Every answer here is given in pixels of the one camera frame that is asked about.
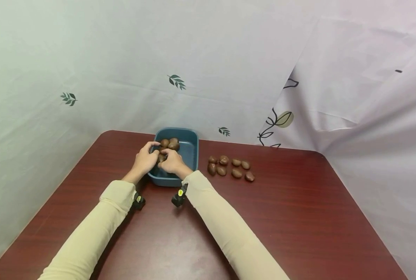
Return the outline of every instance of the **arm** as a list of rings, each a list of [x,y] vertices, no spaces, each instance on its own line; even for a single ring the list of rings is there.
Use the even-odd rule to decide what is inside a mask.
[[[178,157],[171,156],[161,167],[188,183],[186,197],[199,212],[223,254],[241,280],[288,280],[269,251],[236,210],[213,188],[200,171],[193,172]]]
[[[131,171],[122,179],[110,183],[99,203],[73,231],[39,280],[87,280],[113,233],[132,206],[135,184],[157,162],[158,151],[149,154],[148,142],[137,154]]]

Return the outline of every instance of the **wrist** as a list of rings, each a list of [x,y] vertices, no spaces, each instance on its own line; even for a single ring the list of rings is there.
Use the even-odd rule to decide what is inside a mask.
[[[144,175],[145,173],[141,170],[131,169],[122,180],[136,185]]]
[[[194,171],[191,170],[191,168],[187,167],[186,165],[182,165],[180,166],[175,174],[182,180],[184,180],[188,175],[190,175],[191,173],[193,173]]]

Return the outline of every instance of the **hand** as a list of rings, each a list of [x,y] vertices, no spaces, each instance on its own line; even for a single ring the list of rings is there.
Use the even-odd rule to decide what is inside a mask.
[[[158,145],[160,145],[159,142],[147,142],[136,154],[135,163],[133,164],[132,169],[122,180],[134,184],[138,183],[141,177],[149,172],[157,163],[160,151],[155,150],[153,153],[149,153],[149,150],[152,146]]]
[[[187,167],[187,165],[183,162],[182,156],[176,151],[165,149],[161,152],[167,154],[168,158],[164,162],[158,163],[159,168],[168,173],[176,174],[182,180],[193,172],[189,167]]]

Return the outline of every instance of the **white curtain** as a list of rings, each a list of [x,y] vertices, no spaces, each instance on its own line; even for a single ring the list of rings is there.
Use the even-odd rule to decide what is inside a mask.
[[[165,126],[323,153],[416,280],[416,0],[0,1],[0,256],[98,135]]]
[[[252,144],[321,7],[0,1],[0,256],[106,130]]]
[[[324,154],[416,280],[416,1],[333,1],[291,79],[256,144]]]

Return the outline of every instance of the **leaf pattern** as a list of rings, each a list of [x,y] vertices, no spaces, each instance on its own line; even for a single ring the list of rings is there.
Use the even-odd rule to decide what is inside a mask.
[[[177,75],[169,76],[169,83],[173,86],[176,86],[177,88],[180,87],[180,90],[186,89],[184,81],[181,79],[181,77]]]
[[[230,136],[230,131],[226,127],[219,127],[219,133],[222,133],[226,137]]]
[[[76,96],[68,92],[62,92],[60,97],[63,98],[62,101],[66,101],[65,105],[74,106],[74,103],[77,101]]]
[[[296,88],[298,85],[299,85],[299,82],[289,78],[283,89],[291,88],[291,87]],[[272,108],[272,113],[273,113],[273,118],[268,117],[267,120],[265,121],[265,123],[268,124],[269,127],[267,127],[266,129],[264,129],[263,132],[258,134],[259,142],[261,142],[261,145],[263,145],[263,146],[264,146],[264,142],[263,142],[262,139],[269,138],[270,136],[273,135],[272,131],[268,132],[269,129],[271,129],[274,126],[277,126],[277,127],[280,127],[280,128],[286,128],[286,127],[290,126],[290,124],[294,120],[294,114],[291,111],[286,111],[286,112],[282,113],[281,115],[277,115],[276,112],[275,112],[275,109]],[[280,144],[273,144],[270,147],[279,148],[280,146],[281,146],[281,143]]]

